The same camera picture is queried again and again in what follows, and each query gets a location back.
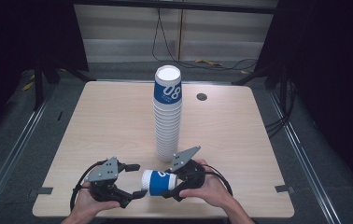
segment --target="paper cup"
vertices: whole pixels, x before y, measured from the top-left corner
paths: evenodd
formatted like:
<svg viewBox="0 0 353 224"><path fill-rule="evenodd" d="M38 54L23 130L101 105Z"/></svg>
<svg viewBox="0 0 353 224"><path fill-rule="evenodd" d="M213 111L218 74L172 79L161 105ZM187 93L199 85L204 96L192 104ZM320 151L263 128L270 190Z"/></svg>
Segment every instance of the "paper cup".
<svg viewBox="0 0 353 224"><path fill-rule="evenodd" d="M146 170L142 175L142 189L147 189L151 196L161 196L177 185L177 176L161 171Z"/></svg>
<svg viewBox="0 0 353 224"><path fill-rule="evenodd" d="M160 67L155 75L153 111L155 116L156 151L159 160L171 161L177 152L182 112L182 84L179 69Z"/></svg>

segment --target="wooden table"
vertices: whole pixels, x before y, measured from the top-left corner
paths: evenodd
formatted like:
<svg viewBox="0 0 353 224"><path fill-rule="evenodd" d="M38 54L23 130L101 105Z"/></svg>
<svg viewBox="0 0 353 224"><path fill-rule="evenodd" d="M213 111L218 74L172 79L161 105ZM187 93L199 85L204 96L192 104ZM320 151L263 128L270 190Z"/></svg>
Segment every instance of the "wooden table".
<svg viewBox="0 0 353 224"><path fill-rule="evenodd" d="M138 172L121 173L118 188L141 188L144 170L165 170L157 159L153 114L153 83L89 82L80 96L33 213L38 217L66 217L72 188L97 161L117 156L139 163ZM252 217L291 217L294 209L273 149L248 87L205 84L183 85L183 109L178 150L201 146L194 159L205 159L232 186L234 197ZM207 100L196 95L204 93ZM98 217L226 217L223 210L201 199L146 196L126 209L104 211Z"/></svg>

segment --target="metal frame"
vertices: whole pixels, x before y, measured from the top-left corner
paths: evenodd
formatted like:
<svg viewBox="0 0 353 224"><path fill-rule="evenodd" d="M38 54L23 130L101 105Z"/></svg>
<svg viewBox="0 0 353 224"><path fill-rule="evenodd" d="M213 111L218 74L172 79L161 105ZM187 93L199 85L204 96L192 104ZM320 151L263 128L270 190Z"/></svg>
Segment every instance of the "metal frame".
<svg viewBox="0 0 353 224"><path fill-rule="evenodd" d="M27 124L25 125L24 130L22 131L19 139L17 140L16 144L12 148L11 152L9 153L5 163L3 164L2 168L0 169L0 194L2 190L5 188L5 185L8 179L11 176L11 173L14 170L22 152L24 151L28 141L31 138L32 133L34 132L37 123L39 122L40 118L43 115L43 112L48 105L49 98L51 97L54 91L54 85L50 86L48 97L45 98L44 102L40 107L32 114L29 118Z"/></svg>
<svg viewBox="0 0 353 224"><path fill-rule="evenodd" d="M277 115L282 119L284 118L284 113L280 105L280 101L275 94L274 90L268 91L270 94L270 97L272 99L273 105L275 107L275 111ZM342 223L339 217L337 216L336 210L334 209L334 206L332 204L332 201L330 197L328 196L328 193L325 191L323 188L316 171L314 170L313 166L311 165L310 160L308 159L307 154L305 153L305 150L302 146L301 141L299 140L296 132L294 131L292 124L290 121L287 121L284 125L284 130L290 140L290 143L293 146L293 149L295 150L296 157L298 158L300 164L302 165L302 168L304 170L304 173L307 177L308 183L310 184L311 189L313 190L319 206L322 209L322 212L325 215L325 218L328 220L328 223L331 224L340 224Z"/></svg>
<svg viewBox="0 0 353 224"><path fill-rule="evenodd" d="M276 7L248 7L238 5L206 4L206 3L188 3L174 1L150 1L150 0L51 0L46 1L60 4L94 5L94 6L113 6L113 7L152 7L169 9L189 9L200 11L223 11L240 13L258 13L258 14L277 14L290 13L291 10L279 9Z"/></svg>

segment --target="printed number on cup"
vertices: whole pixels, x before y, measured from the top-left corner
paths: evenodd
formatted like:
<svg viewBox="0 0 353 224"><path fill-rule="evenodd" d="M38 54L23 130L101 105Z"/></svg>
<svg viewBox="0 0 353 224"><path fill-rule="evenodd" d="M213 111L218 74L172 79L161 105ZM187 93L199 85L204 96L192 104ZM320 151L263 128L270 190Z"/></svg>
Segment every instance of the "printed number on cup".
<svg viewBox="0 0 353 224"><path fill-rule="evenodd" d="M161 176L161 177L165 177L165 176L167 176L167 175L170 175L170 174L167 174L167 173L165 173L165 172L160 172L160 171L158 171L157 174L158 174L159 176Z"/></svg>
<svg viewBox="0 0 353 224"><path fill-rule="evenodd" d="M164 95L171 95L171 98L173 98L174 100L177 99L177 97L180 94L180 87L166 87L163 91Z"/></svg>

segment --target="electrical cable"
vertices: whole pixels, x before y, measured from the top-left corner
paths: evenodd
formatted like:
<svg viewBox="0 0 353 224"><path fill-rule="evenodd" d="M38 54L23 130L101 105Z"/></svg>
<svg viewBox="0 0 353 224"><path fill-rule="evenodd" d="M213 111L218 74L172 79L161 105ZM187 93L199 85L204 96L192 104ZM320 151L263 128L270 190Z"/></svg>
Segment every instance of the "electrical cable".
<svg viewBox="0 0 353 224"><path fill-rule="evenodd" d="M237 62L234 66L232 67L204 67L204 66L199 66L199 65L195 65L195 64L191 64L191 63L183 63L183 62L180 62L180 61L177 61L176 59L174 59L169 47L168 47L168 43L167 43L167 38L165 36L165 32L164 32L164 29L162 27L162 18L161 18L161 15L160 15L160 9L158 8L157 9L157 13L158 13L158 19L157 19L157 24L156 24L156 30L155 30L155 36L154 36L154 39L153 39L153 45L152 45L152 56L154 59L156 59L158 62L166 62L166 63L177 63L178 65L182 66L182 67L185 67L185 68L203 68L203 69L207 69L207 70L212 70L212 71L228 71L228 70L244 70L244 69L248 69L248 68L251 68L253 67L256 63L257 63L257 59L244 59L244 60L240 60L239 62ZM162 37L164 39L164 42L165 42L165 46L167 48L167 51L168 51L168 54L169 56L171 57L172 60L161 60L161 59L158 59L156 57L156 55L154 54L154 49L155 49L155 46L156 46L156 39L157 39L157 34L158 34L158 29L159 29L159 25L162 29ZM236 68L238 66L238 64L242 63L242 62L246 62L246 61L254 61L253 64L249 65L249 66L246 66L246 67L242 67L242 68Z"/></svg>
<svg viewBox="0 0 353 224"><path fill-rule="evenodd" d="M271 128L270 130L267 130L267 133L273 132L272 134L269 135L269 138L274 137L282 129L282 127L284 127L284 125L289 120L290 114L292 113L294 101L296 98L296 87L294 85L292 85L292 82L290 80L289 80L289 97L290 97L289 109L286 112L286 114L284 115L284 117L282 117L281 119L279 119L271 124L267 124L265 126L266 129L270 128L272 126L275 126L275 127Z"/></svg>
<svg viewBox="0 0 353 224"><path fill-rule="evenodd" d="M70 201L70 203L69 203L70 208L71 208L71 212L72 212L72 209L74 209L74 207L75 207L75 200L76 200L76 198L77 198L77 196L78 196L78 192L79 192L81 189L89 189L89 188L83 188L83 187L80 185L80 183L83 181L84 177L85 177L94 167L96 167L96 166L98 166L98 165L102 165L102 164L104 164L104 162L106 162L106 161L98 161L98 162L96 162L95 164L93 164L92 166L90 166L89 169L87 169L87 170L84 172L84 174L81 176L81 178L80 178L80 180L78 181L78 183L76 184L75 188L72 189L73 192L72 192L72 196L71 196L71 201Z"/></svg>
<svg viewBox="0 0 353 224"><path fill-rule="evenodd" d="M222 182L223 185L226 187L226 190L230 193L230 195L233 196L233 191L232 191L232 187L230 186L229 182L226 180L226 178L214 167L210 166L210 165L206 165L206 164L202 164L203 166L207 166L210 167L211 169L213 169L214 171L203 171L203 172L192 172L192 173L187 173L187 174L183 174L181 175L181 179L185 179L184 177L189 177L189 176L194 176L194 175L214 175L217 178L219 178Z"/></svg>

